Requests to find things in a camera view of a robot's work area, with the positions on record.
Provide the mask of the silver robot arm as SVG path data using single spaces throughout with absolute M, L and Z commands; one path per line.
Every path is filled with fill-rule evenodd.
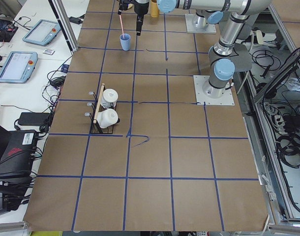
M 164 13 L 172 12 L 175 8 L 180 6 L 179 0 L 153 0 L 159 11 Z M 144 16 L 148 13 L 150 0 L 119 0 L 120 15 L 123 11 L 126 11 L 129 5 L 134 5 L 134 12 L 137 14 L 136 31 L 141 32 Z M 204 27 L 205 24 L 217 24 L 222 18 L 222 11 L 205 10 L 203 8 L 196 9 L 196 16 L 193 19 L 193 24 L 196 27 Z
M 203 85 L 203 92 L 210 98 L 220 98 L 228 81 L 235 73 L 235 65 L 229 59 L 236 40 L 250 16 L 265 10 L 270 0 L 157 0 L 158 9 L 170 13 L 175 8 L 230 12 L 230 17 L 219 41 L 209 51 L 210 77 Z

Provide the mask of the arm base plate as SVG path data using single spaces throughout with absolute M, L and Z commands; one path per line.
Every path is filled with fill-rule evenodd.
M 234 106 L 234 99 L 227 82 L 224 88 L 214 88 L 209 84 L 209 76 L 194 75 L 196 103 L 198 105 Z
M 188 33 L 216 34 L 215 25 L 209 24 L 204 17 L 185 14 L 185 22 Z

